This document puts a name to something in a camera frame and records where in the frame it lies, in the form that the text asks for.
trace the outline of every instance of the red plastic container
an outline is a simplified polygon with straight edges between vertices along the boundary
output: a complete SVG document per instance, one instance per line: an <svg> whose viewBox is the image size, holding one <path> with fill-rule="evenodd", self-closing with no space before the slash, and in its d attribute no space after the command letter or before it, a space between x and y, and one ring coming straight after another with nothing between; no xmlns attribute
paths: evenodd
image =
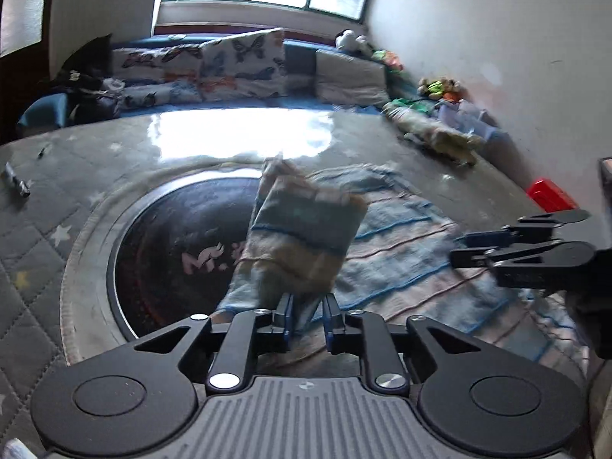
<svg viewBox="0 0 612 459"><path fill-rule="evenodd" d="M527 194L546 212L578 208L578 204L550 179L540 179L531 185Z"/></svg>

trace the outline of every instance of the circular black pad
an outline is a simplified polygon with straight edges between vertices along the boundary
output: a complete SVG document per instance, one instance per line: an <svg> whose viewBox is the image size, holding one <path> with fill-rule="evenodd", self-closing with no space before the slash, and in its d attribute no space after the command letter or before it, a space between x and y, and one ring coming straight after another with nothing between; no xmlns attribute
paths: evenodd
<svg viewBox="0 0 612 459"><path fill-rule="evenodd" d="M145 399L147 391L138 381L125 376L90 379L76 389L74 400L83 412L115 416L130 412Z"/></svg>
<svg viewBox="0 0 612 459"><path fill-rule="evenodd" d="M138 337L214 312L242 252L258 185L221 174L165 194L133 221L109 263L109 300Z"/></svg>
<svg viewBox="0 0 612 459"><path fill-rule="evenodd" d="M484 378L475 383L469 393L480 409L500 416L520 416L535 411L542 399L535 385L513 376Z"/></svg>
<svg viewBox="0 0 612 459"><path fill-rule="evenodd" d="M567 377L502 349L436 353L418 407L440 437L490 457L535 457L580 427L583 397Z"/></svg>
<svg viewBox="0 0 612 459"><path fill-rule="evenodd" d="M194 415L194 386L178 370L183 353L132 344L41 381L31 414L47 448L73 457L134 455L168 440Z"/></svg>

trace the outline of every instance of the black round mat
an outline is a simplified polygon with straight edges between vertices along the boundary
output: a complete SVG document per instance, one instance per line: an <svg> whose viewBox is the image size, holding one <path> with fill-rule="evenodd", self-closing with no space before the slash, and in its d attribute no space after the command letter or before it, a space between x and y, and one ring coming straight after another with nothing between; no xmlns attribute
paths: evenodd
<svg viewBox="0 0 612 459"><path fill-rule="evenodd" d="M247 177L194 183L156 200L130 225L109 264L109 298L138 337L215 310L242 253L258 184Z"/></svg>

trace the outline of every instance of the plush toy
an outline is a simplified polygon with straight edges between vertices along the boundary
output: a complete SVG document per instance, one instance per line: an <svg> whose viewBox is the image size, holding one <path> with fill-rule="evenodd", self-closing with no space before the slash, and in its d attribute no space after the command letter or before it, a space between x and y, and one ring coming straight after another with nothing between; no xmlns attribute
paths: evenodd
<svg viewBox="0 0 612 459"><path fill-rule="evenodd" d="M374 53L374 47L369 43L367 36L357 36L357 49L361 52L361 54L367 58L371 59L372 54Z"/></svg>
<svg viewBox="0 0 612 459"><path fill-rule="evenodd" d="M359 49L355 32L347 29L336 38L336 48L344 52L356 52Z"/></svg>
<svg viewBox="0 0 612 459"><path fill-rule="evenodd" d="M391 70L403 71L404 65L397 54L387 50L377 50L372 54L372 60L385 64Z"/></svg>
<svg viewBox="0 0 612 459"><path fill-rule="evenodd" d="M445 99L456 103L461 99L461 83L447 78L441 78L438 81L421 78L418 82L417 93L427 96L430 100Z"/></svg>

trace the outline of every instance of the dark cord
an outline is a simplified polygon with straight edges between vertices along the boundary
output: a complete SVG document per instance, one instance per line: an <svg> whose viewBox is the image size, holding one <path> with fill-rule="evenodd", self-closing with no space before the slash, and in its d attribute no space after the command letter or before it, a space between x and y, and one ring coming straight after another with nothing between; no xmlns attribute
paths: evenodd
<svg viewBox="0 0 612 459"><path fill-rule="evenodd" d="M593 389L593 385L597 377L601 374L602 369L606 365L607 360L602 361L596 371L593 373L593 376L589 380L586 385L586 440L589 446L589 451L591 452L591 458L596 459L595 457L595 445L593 443L593 434L591 429L591 391Z"/></svg>

